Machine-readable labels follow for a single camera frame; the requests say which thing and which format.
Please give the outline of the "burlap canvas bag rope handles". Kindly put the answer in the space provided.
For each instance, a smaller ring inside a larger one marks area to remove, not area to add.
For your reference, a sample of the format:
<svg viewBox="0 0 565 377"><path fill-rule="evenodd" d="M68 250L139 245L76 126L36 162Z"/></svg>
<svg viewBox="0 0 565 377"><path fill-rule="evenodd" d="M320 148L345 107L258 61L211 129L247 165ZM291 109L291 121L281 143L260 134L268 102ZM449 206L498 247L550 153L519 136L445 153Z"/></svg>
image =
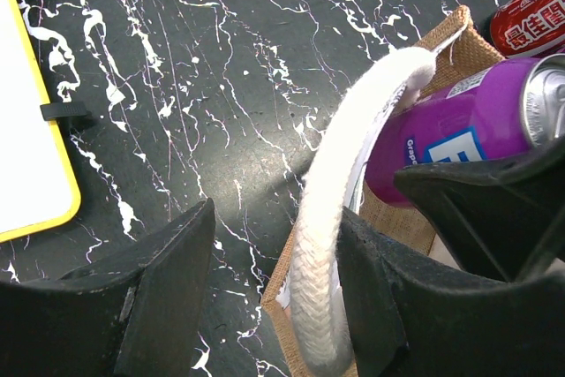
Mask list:
<svg viewBox="0 0 565 377"><path fill-rule="evenodd" d="M374 62L345 92L305 173L297 220L261 300L292 375L357 374L336 242L343 214L360 208L365 166L384 124L501 59L461 5L414 46Z"/></svg>

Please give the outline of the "red cola can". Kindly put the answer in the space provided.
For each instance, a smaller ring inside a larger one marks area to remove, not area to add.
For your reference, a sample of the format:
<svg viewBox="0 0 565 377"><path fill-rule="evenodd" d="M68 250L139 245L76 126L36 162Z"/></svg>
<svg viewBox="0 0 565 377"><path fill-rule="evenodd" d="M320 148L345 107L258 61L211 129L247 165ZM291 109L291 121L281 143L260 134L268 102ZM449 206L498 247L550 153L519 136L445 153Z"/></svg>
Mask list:
<svg viewBox="0 0 565 377"><path fill-rule="evenodd" d="M542 56L564 45L564 0L511 0L492 16L488 33L505 57Z"/></svg>

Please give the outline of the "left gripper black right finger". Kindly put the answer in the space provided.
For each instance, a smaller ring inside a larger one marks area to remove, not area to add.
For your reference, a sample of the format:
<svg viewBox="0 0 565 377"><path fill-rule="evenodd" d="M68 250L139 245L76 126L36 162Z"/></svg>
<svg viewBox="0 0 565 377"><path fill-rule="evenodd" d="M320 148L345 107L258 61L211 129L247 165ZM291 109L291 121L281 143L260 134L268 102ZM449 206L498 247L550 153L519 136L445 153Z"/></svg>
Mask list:
<svg viewBox="0 0 565 377"><path fill-rule="evenodd" d="M561 376L564 274L502 283L343 213L338 267L362 376Z"/></svg>

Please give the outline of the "purple soda can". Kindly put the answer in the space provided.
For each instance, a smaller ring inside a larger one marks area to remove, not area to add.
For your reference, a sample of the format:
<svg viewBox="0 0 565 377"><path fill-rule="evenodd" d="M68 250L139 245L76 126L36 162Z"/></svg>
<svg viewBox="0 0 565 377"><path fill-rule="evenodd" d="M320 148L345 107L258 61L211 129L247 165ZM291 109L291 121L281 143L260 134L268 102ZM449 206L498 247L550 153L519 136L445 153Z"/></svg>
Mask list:
<svg viewBox="0 0 565 377"><path fill-rule="evenodd" d="M564 134L564 55L507 59L394 113L365 168L365 182L396 207L409 201L395 173L429 162L506 158Z"/></svg>

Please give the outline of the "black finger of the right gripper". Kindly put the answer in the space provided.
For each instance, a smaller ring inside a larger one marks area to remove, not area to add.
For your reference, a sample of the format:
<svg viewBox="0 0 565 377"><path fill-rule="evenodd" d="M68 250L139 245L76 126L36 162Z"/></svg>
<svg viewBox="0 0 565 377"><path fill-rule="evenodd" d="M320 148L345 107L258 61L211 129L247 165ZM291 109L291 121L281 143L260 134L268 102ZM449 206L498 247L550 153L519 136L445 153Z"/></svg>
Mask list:
<svg viewBox="0 0 565 377"><path fill-rule="evenodd" d="M483 162L434 162L395 173L463 270L526 281L564 258L564 140Z"/></svg>

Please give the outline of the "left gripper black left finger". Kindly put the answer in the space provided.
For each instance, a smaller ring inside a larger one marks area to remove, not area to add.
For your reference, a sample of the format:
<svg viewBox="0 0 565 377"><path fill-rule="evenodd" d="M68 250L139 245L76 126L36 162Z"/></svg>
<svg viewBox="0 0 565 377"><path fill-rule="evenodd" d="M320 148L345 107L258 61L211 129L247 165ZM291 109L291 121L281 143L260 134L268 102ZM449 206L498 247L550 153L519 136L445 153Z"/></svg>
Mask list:
<svg viewBox="0 0 565 377"><path fill-rule="evenodd" d="M1 285L4 376L186 376L215 205L57 279Z"/></svg>

